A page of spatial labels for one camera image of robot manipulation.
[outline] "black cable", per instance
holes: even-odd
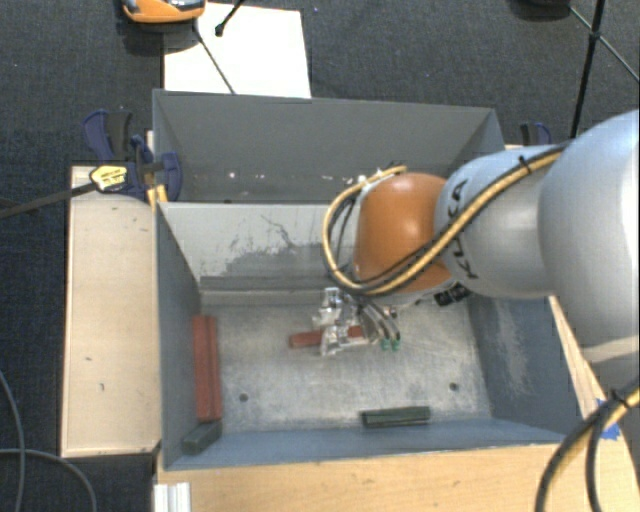
[[[506,172],[504,172],[503,174],[501,174],[500,176],[495,178],[491,183],[489,183],[480,192],[478,192],[476,194],[476,197],[479,196],[480,194],[484,193],[489,188],[493,187],[496,183],[500,182],[502,179],[504,179],[505,176],[508,176],[509,174],[512,174],[512,173],[520,170],[523,167],[528,168],[529,164],[532,164],[532,163],[536,162],[537,160],[541,160],[543,158],[546,158],[550,154],[553,154],[553,153],[555,153],[557,151],[563,150],[564,147],[566,147],[566,145],[567,145],[567,143],[558,144],[558,145],[554,146],[553,148],[551,148],[551,149],[549,149],[547,151],[544,151],[543,153],[540,153],[538,155],[535,155],[535,156],[533,156],[533,157],[531,157],[529,159],[524,159],[524,158],[521,157],[519,159],[519,163],[517,165],[515,165],[511,169],[507,170]],[[489,204],[491,204],[499,195],[500,194],[498,194],[497,196],[492,198],[480,210],[478,210],[478,212],[476,213],[476,216],[478,214],[480,214],[487,206],[489,206]],[[374,280],[374,279],[375,280],[379,280],[382,277],[386,277],[386,279],[384,281],[392,281],[393,279],[395,279],[396,277],[398,277],[402,273],[406,272],[406,270],[409,269],[414,264],[414,262],[418,261],[425,253],[427,253],[437,243],[438,239],[451,227],[451,225],[454,224],[454,222],[456,222],[456,220],[462,215],[462,213],[463,213],[463,211],[458,212],[458,215],[456,215],[453,218],[451,218],[449,220],[449,223],[440,231],[440,233],[438,233],[438,235],[436,237],[434,237],[432,240],[427,242],[422,247],[419,247],[418,249],[416,249],[413,253],[405,256],[405,258],[403,258],[403,260],[407,260],[407,263],[404,264],[404,266],[402,268],[396,270],[394,274],[388,275],[389,270],[386,270],[386,271],[378,274],[378,276],[374,276],[373,278],[369,278],[366,281],[371,281],[371,280]],[[421,269],[421,271],[419,273],[417,273],[415,276],[413,276],[411,279],[409,279],[406,282],[402,283],[401,285],[396,286],[395,288],[385,292],[384,294],[380,294],[379,296],[389,295],[389,294],[395,293],[395,292],[397,292],[397,291],[399,291],[401,289],[404,289],[407,286],[409,286],[412,282],[414,282],[416,279],[418,279],[420,274],[426,272],[432,265],[434,265],[436,263],[436,261],[438,260],[438,258],[442,255],[442,253],[445,250],[446,250],[446,247],[443,248],[442,251],[440,251],[440,253],[438,255],[436,255],[428,265],[426,265],[423,269]],[[379,285],[380,285],[380,283],[376,283],[374,285],[371,285],[368,288],[369,289],[370,288],[376,288]]]
[[[204,42],[204,39],[202,38],[202,34],[200,34],[200,30],[198,29],[197,22],[193,24],[193,33],[196,35],[196,38],[198,39],[198,42],[204,48],[204,51],[207,52],[207,55],[209,56],[209,59],[211,60],[211,62],[215,66],[216,70],[218,71],[218,74],[220,75],[220,78],[222,78],[222,81],[227,86],[227,89],[229,89],[229,92],[235,96],[237,94],[236,91],[234,91],[233,87],[231,87],[231,84],[229,83],[229,80],[227,80],[226,75],[222,72],[222,69],[220,69],[220,66],[218,66],[218,62],[216,61],[215,57],[213,56],[213,54],[209,50],[209,47],[207,46],[207,43]]]
[[[636,381],[634,381],[634,384],[635,387],[638,386],[637,379]],[[625,393],[630,392],[628,391],[629,386],[626,386],[624,388]],[[611,399],[604,402],[589,416],[587,416],[587,418],[581,421],[564,438],[558,449],[555,451],[555,453],[547,463],[547,467],[545,468],[544,473],[542,474],[542,477],[540,479],[540,483],[538,484],[538,492],[536,494],[535,501],[535,512],[544,512],[544,506],[547,500],[547,495],[549,493],[551,483],[568,453],[575,447],[576,443],[583,438],[583,436],[587,435],[589,431],[594,428],[596,423],[600,420],[602,420],[602,428],[604,428],[604,425],[607,423],[607,420],[609,419],[611,413],[617,408],[618,405],[619,401],[616,399]]]
[[[560,464],[564,461],[566,455],[578,442],[578,440],[592,427],[595,420],[600,414],[600,407],[592,412],[587,418],[581,421],[562,441],[558,449],[555,451],[547,467],[542,474],[540,483],[538,484],[538,492],[536,494],[535,512],[544,512],[544,506],[547,501],[549,487],[553,481]]]
[[[4,376],[2,370],[0,370],[0,383],[4,389],[4,394],[9,401],[9,407],[11,407],[11,414],[13,414],[13,420],[16,424],[16,432],[18,433],[18,453],[20,454],[20,469],[18,476],[18,492],[16,493],[16,506],[15,511],[20,512],[22,508],[22,499],[24,497],[24,481],[27,467],[26,446],[24,442],[24,429],[22,428],[22,421],[20,419],[20,412],[18,411],[18,405],[16,404],[13,393],[9,387],[9,383]]]
[[[340,249],[342,249],[342,239],[344,238],[344,232],[347,228],[347,223],[349,222],[349,218],[351,217],[351,214],[353,213],[353,208],[356,205],[356,200],[352,199],[351,201],[349,201],[349,209],[347,210],[347,213],[344,216],[344,219],[342,219],[342,226],[340,227],[340,234],[338,235],[338,243],[336,244],[336,261],[340,262]]]
[[[0,219],[7,219],[21,213],[29,213],[44,206],[59,203],[60,201],[69,201],[70,199],[82,194],[93,192],[95,189],[96,186],[94,183],[87,183],[86,185],[81,185],[69,190],[63,190],[62,192],[56,192],[55,194],[50,194],[33,201],[29,201],[28,203],[11,206],[4,210],[0,210]]]
[[[229,14],[227,14],[227,16],[225,17],[224,20],[222,20],[222,23],[220,23],[218,26],[216,26],[215,29],[215,34],[216,37],[222,37],[224,34],[224,28],[226,27],[227,23],[229,22],[229,20],[231,18],[233,18],[233,15],[236,13],[236,11],[238,9],[240,9],[240,6],[245,2],[245,0],[237,0],[235,5],[233,6],[233,9],[231,9],[231,12],[229,12]]]
[[[0,455],[17,455],[20,452],[21,452],[21,450],[18,449],[18,448],[0,449]],[[89,499],[91,500],[91,510],[92,510],[92,512],[98,512],[98,500],[96,498],[95,490],[93,489],[93,486],[91,485],[91,482],[89,482],[89,479],[86,477],[86,475],[77,466],[75,466],[74,464],[72,464],[68,460],[63,459],[62,457],[58,457],[57,455],[53,455],[52,453],[41,452],[39,450],[31,450],[31,449],[25,450],[24,453],[26,455],[31,456],[31,457],[36,457],[36,458],[40,458],[40,459],[45,459],[45,460],[50,460],[52,462],[56,462],[56,463],[64,466],[66,469],[68,469],[71,473],[73,473],[78,478],[78,480],[80,480],[80,482],[84,486],[85,490],[87,491],[87,494],[89,495]]]
[[[627,399],[639,384],[640,379],[635,379],[621,390],[613,390],[611,392],[612,398],[604,404],[605,407],[603,407],[602,414],[593,424],[591,437],[589,438],[589,444],[587,446],[587,458],[585,463],[587,495],[589,496],[589,504],[591,505],[593,512],[602,512],[602,506],[600,505],[600,499],[598,497],[598,488],[596,486],[596,453],[598,451],[600,439],[602,438],[602,433],[612,414],[620,407],[621,404],[629,410],[630,407],[627,403]]]
[[[378,313],[378,311],[376,311],[375,309],[373,309],[371,307],[371,303],[368,302],[365,306],[364,306],[365,310],[373,310],[373,313],[369,313],[369,318],[371,318],[371,320],[373,320],[375,322],[375,324],[378,326],[379,329],[382,329],[382,332],[384,334],[384,337],[386,339],[391,339],[391,331],[389,330],[389,326],[384,322],[384,315],[380,315]]]
[[[582,16],[582,14],[580,14],[574,7],[569,7],[569,9],[571,10],[571,13],[578,18],[578,20],[580,21],[580,23],[582,23],[585,27],[587,27],[589,29],[589,31],[591,31],[591,25],[589,25],[589,22],[584,18],[584,16]],[[624,60],[624,58],[622,57],[622,55],[620,55],[620,53],[618,52],[618,50],[616,50],[613,45],[609,42],[609,40],[607,38],[605,38],[604,36],[600,36],[600,42],[602,43],[602,45],[609,50],[609,52],[611,53],[611,55],[613,55],[617,61],[622,64],[622,67],[624,69],[626,69],[629,74],[633,77],[633,79],[640,83],[640,76],[638,76],[638,74],[633,70],[633,68],[629,65],[629,63]]]
[[[584,97],[587,93],[587,85],[589,83],[589,75],[591,74],[591,65],[593,64],[593,54],[596,51],[596,43],[600,39],[600,23],[604,13],[605,0],[597,0],[596,10],[593,14],[593,23],[589,32],[589,46],[587,46],[587,55],[584,59],[584,67],[582,68],[582,78],[580,80],[580,90],[578,91],[578,99],[576,100],[576,109],[573,113],[573,123],[571,125],[571,134],[569,138],[575,139],[578,134],[578,126],[580,125],[580,116],[582,115],[582,105]]]
[[[62,457],[58,457],[57,455],[53,455],[51,453],[41,452],[39,450],[29,450],[25,446],[24,442],[24,429],[22,427],[22,421],[20,419],[20,412],[18,411],[18,405],[13,397],[13,393],[11,392],[11,388],[9,387],[9,383],[5,379],[4,373],[0,370],[0,384],[2,384],[2,388],[4,389],[7,400],[9,401],[9,406],[11,408],[11,412],[13,414],[16,430],[18,432],[18,448],[5,448],[0,449],[1,455],[19,455],[20,456],[20,475],[18,481],[18,492],[16,497],[16,506],[15,511],[20,512],[22,509],[22,499],[24,496],[24,484],[25,484],[25,469],[26,469],[26,456],[38,457],[41,459],[47,459],[58,464],[62,464],[65,468],[71,471],[81,482],[84,488],[87,490],[89,494],[89,498],[91,500],[91,510],[92,512],[98,511],[98,504],[96,500],[95,491],[91,485],[91,482],[87,479],[87,477],[74,466],[68,460],[63,459]]]
[[[327,229],[329,243],[331,243],[331,238],[332,238],[333,229],[335,227],[335,224],[337,223],[338,219],[340,218],[340,215],[342,214],[343,210],[349,205],[349,203],[351,201],[353,201],[355,203],[355,198],[348,198],[342,204],[340,204],[338,206],[338,208],[336,208],[336,211],[333,214],[332,218],[329,220],[329,226],[328,226],[328,229]],[[376,274],[374,276],[368,277],[367,279],[358,279],[356,276],[352,276],[352,278],[353,278],[354,281],[358,282],[359,284],[368,284],[368,283],[372,283],[374,281],[379,281],[380,279],[382,279],[385,276],[387,276],[389,274],[389,272],[392,272],[393,270],[398,268],[400,265],[403,265],[404,263],[407,263],[409,260],[418,259],[421,254],[424,254],[424,252],[423,252],[424,250],[425,250],[424,246],[418,247],[416,250],[410,252],[409,254],[407,254],[406,256],[401,258],[400,260],[396,261],[395,263],[393,263],[391,266],[387,267],[385,270],[383,270],[379,274]],[[326,267],[327,271],[329,272],[329,275],[331,276],[333,273],[332,273],[331,269],[329,268],[329,265],[327,264],[326,259],[323,258],[323,262],[325,264],[325,267]],[[404,271],[408,266],[410,266],[410,265],[406,265],[402,270]],[[359,294],[357,292],[354,292],[353,290],[351,290],[351,289],[349,289],[347,287],[344,287],[344,285],[341,285],[339,282],[337,282],[337,284],[338,284],[339,287],[343,288],[345,291],[348,291],[351,295],[354,295],[354,296],[362,295],[362,294]]]
[[[391,338],[391,333],[393,332],[393,337],[396,340],[400,339],[400,330],[398,329],[398,326],[396,325],[396,323],[389,318],[389,316],[384,312],[384,310],[378,306],[378,304],[376,304],[375,302],[373,302],[372,300],[370,300],[368,302],[368,304],[375,310],[378,312],[378,314],[382,317],[382,322],[386,325],[386,330],[389,333],[389,336],[387,336],[388,338]]]

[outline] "cable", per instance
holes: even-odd
[[[364,187],[371,185],[388,176],[406,172],[405,166],[393,167],[384,172],[379,172],[368,179],[348,188],[338,195],[329,206],[324,218],[322,231],[322,247],[324,252],[325,265],[332,279],[353,295],[381,296],[388,295],[399,289],[408,286],[419,274],[427,270],[436,259],[442,254],[455,237],[471,222],[493,199],[508,189],[511,185],[529,176],[532,172],[544,169],[560,156],[566,144],[555,146],[529,160],[519,162],[515,167],[508,170],[503,175],[485,187],[478,193],[469,204],[451,219],[449,224],[431,241],[419,248],[414,255],[409,255],[410,260],[402,268],[391,274],[386,274],[377,279],[373,284],[363,284],[362,281],[354,281],[345,275],[336,263],[331,252],[331,229],[335,223],[335,213],[341,205],[353,196],[357,196]]]
[[[49,206],[50,204],[55,204],[60,201],[69,201],[70,199],[82,194],[93,192],[95,189],[96,186],[92,182],[69,190],[63,190],[62,192],[56,192],[55,194],[50,194],[48,196],[41,197],[40,199],[29,201],[28,203],[15,204],[4,210],[0,210],[0,219],[8,219],[9,217],[13,217],[14,215],[19,215],[21,213],[31,213],[34,210],[39,210],[40,208]]]
[[[602,438],[602,433],[609,428],[610,425],[617,423],[631,407],[638,406],[640,402],[640,387],[638,387],[638,384],[639,381],[636,379],[619,392],[614,391],[612,393],[612,399],[607,403],[603,414],[595,421],[591,429],[591,436],[587,446],[586,480],[589,504],[594,512],[602,512],[602,506],[598,498],[598,488],[596,486],[595,467],[598,444]]]
[[[224,28],[227,26],[227,23],[229,23],[229,20],[231,18],[233,18],[233,15],[236,13],[236,11],[238,9],[240,9],[240,6],[244,2],[245,2],[245,0],[237,0],[235,5],[233,6],[233,9],[231,9],[231,12],[229,14],[227,14],[227,16],[226,16],[226,18],[224,20],[222,20],[222,23],[220,23],[218,26],[216,26],[216,29],[215,29],[216,37],[222,37],[222,35],[224,34]]]
[[[89,494],[89,499],[91,500],[92,512],[97,512],[98,501],[96,499],[96,493],[93,489],[93,486],[91,485],[91,482],[89,482],[87,477],[84,475],[84,473],[80,471],[80,469],[78,469],[77,466],[73,465],[71,462],[63,459],[62,457],[58,457],[57,455],[41,452],[39,450],[30,450],[25,447],[24,429],[22,427],[22,421],[20,419],[20,413],[18,411],[18,405],[16,404],[16,401],[13,398],[13,393],[11,392],[9,383],[5,379],[5,376],[2,370],[0,370],[0,383],[2,384],[7,400],[9,401],[9,406],[11,407],[11,412],[13,414],[13,417],[16,423],[16,430],[18,432],[18,445],[19,445],[18,448],[0,449],[0,456],[2,455],[19,455],[20,456],[20,475],[19,475],[19,481],[18,481],[18,492],[16,497],[15,512],[20,512],[20,510],[22,509],[27,455],[31,457],[38,457],[41,459],[54,461],[58,464],[63,465],[66,469],[71,471],[71,473],[73,473],[80,480],[84,488],[87,490],[87,493]]]
[[[349,209],[347,210],[347,213],[345,214],[344,219],[342,219],[342,226],[340,227],[340,234],[338,235],[338,244],[336,245],[336,261],[340,261],[340,249],[342,249],[342,239],[344,238],[344,232],[347,228],[347,223],[349,222],[349,218],[353,213],[353,208],[356,205],[355,199],[349,200],[348,204],[349,204],[348,206]]]
[[[578,135],[578,127],[580,126],[580,116],[582,115],[582,106],[587,93],[587,85],[589,83],[589,75],[591,74],[591,66],[593,64],[593,55],[596,51],[596,43],[600,39],[600,23],[604,14],[605,0],[596,0],[596,7],[593,14],[593,23],[589,30],[589,44],[587,46],[587,55],[584,58],[584,66],[582,68],[582,78],[580,79],[580,89],[578,90],[578,98],[576,99],[576,108],[573,112],[573,121],[571,123],[571,133],[569,138],[575,139]]]
[[[229,92],[232,95],[235,96],[237,94],[236,91],[233,90],[233,87],[231,87],[231,84],[229,83],[229,80],[227,80],[227,77],[222,72],[222,69],[220,69],[220,66],[218,66],[218,62],[216,61],[215,57],[211,53],[211,50],[209,50],[209,47],[207,46],[207,43],[204,42],[204,39],[202,38],[202,34],[200,34],[200,29],[198,28],[196,23],[193,24],[193,33],[196,35],[196,38],[198,39],[198,42],[204,48],[204,51],[207,52],[207,55],[209,56],[209,59],[211,60],[211,62],[215,66],[216,70],[218,71],[218,74],[220,75],[220,78],[222,78],[222,81],[227,86],[227,89],[229,89]]]
[[[626,401],[628,404],[638,403],[640,398],[640,389],[638,389],[638,382],[635,381],[634,385],[636,389],[632,391],[630,398]],[[592,412],[587,418],[580,422],[562,441],[558,449],[555,451],[551,459],[549,460],[547,467],[542,474],[540,483],[538,485],[538,492],[536,494],[535,512],[544,512],[549,494],[549,489],[555,478],[569,465],[569,463],[585,448],[586,443],[589,440],[589,436],[592,429],[600,420],[605,425],[603,429],[608,428],[613,423],[620,420],[624,416],[626,410],[624,405],[621,405],[616,399],[608,400]]]
[[[0,449],[0,455],[16,455],[18,453],[20,453],[20,450],[18,448]],[[89,494],[89,499],[91,500],[91,510],[92,510],[92,512],[98,512],[98,500],[96,498],[95,490],[93,489],[93,486],[91,485],[91,482],[89,482],[89,479],[86,477],[86,475],[77,466],[75,466],[74,464],[72,464],[68,460],[63,459],[62,457],[58,457],[57,455],[53,455],[52,453],[41,452],[39,450],[27,449],[27,450],[25,450],[25,454],[27,454],[27,455],[29,455],[31,457],[36,457],[36,458],[40,458],[40,459],[45,459],[45,460],[50,460],[52,462],[56,462],[56,463],[61,464],[62,466],[64,466],[66,469],[68,469],[71,473],[73,473],[78,478],[78,480],[80,480],[80,482],[82,483],[82,485],[86,489],[87,494]]]
[[[582,16],[582,14],[580,14],[575,8],[573,7],[569,7],[569,9],[571,10],[572,14],[578,18],[578,21],[580,21],[580,23],[582,23],[585,27],[587,27],[589,29],[589,31],[591,32],[591,25],[589,24],[589,22],[584,18],[584,16]],[[624,60],[624,58],[622,57],[622,55],[620,55],[620,53],[618,52],[618,50],[616,50],[613,45],[604,37],[604,36],[600,36],[599,41],[602,43],[602,45],[609,50],[609,52],[611,52],[611,55],[613,55],[620,64],[622,64],[622,67],[624,67],[624,69],[626,69],[629,74],[633,77],[633,79],[640,83],[640,76],[638,76],[638,74],[633,70],[633,68],[629,65],[629,63],[627,63],[627,61]]]
[[[20,512],[22,508],[22,498],[24,497],[24,481],[25,481],[25,472],[27,468],[27,457],[26,457],[26,446],[24,442],[24,429],[22,428],[22,421],[20,419],[20,412],[18,411],[18,405],[16,404],[15,398],[13,398],[13,393],[11,392],[11,388],[9,387],[9,383],[7,379],[4,377],[4,373],[0,370],[0,383],[2,384],[2,388],[4,389],[4,394],[9,401],[9,407],[11,407],[11,414],[13,414],[13,420],[16,424],[16,431],[18,433],[18,453],[20,454],[20,469],[18,475],[18,492],[16,493],[16,506],[15,511]]]
[[[381,315],[373,306],[371,302],[367,302],[363,306],[363,310],[367,312],[369,318],[374,322],[374,324],[378,327],[378,333],[382,331],[382,335],[384,339],[391,339],[391,330],[389,329],[388,324],[384,321],[384,315]]]
[[[388,334],[388,338],[395,338],[396,340],[400,339],[400,330],[398,329],[398,326],[396,325],[396,323],[393,321],[393,319],[387,315],[384,310],[378,306],[378,304],[376,304],[375,302],[373,302],[372,300],[368,301],[369,306],[375,310],[378,315],[380,315],[380,317],[382,318],[382,322],[383,324],[386,326],[386,331],[389,333]]]

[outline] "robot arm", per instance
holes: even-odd
[[[332,237],[355,203],[348,273]],[[587,359],[637,360],[637,219],[635,111],[570,144],[471,161],[446,182],[379,172],[331,205],[323,248],[338,287],[365,302],[404,304],[454,282],[492,297],[557,295]]]

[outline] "gray panel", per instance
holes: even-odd
[[[154,132],[158,153],[179,154],[182,201],[324,201],[392,161],[448,176],[503,148],[486,108],[161,90]]]
[[[164,464],[182,455],[182,437],[197,425],[191,317],[200,311],[197,284],[158,209],[158,312]]]
[[[183,456],[170,470],[283,464],[379,457],[498,446],[557,443],[553,432],[495,419],[424,427],[250,432],[223,435],[198,456]]]
[[[567,434],[581,421],[546,299],[469,299],[492,415]]]
[[[288,345],[318,305],[204,308],[217,318],[225,433],[343,428],[359,411],[410,405],[429,406],[433,422],[490,416],[466,304],[404,308],[398,352],[334,358]]]
[[[199,282],[203,276],[241,278],[241,287],[247,278],[271,278],[298,286],[301,279],[326,275],[320,248],[326,206],[180,202],[161,208]],[[351,224],[344,254],[353,247]]]

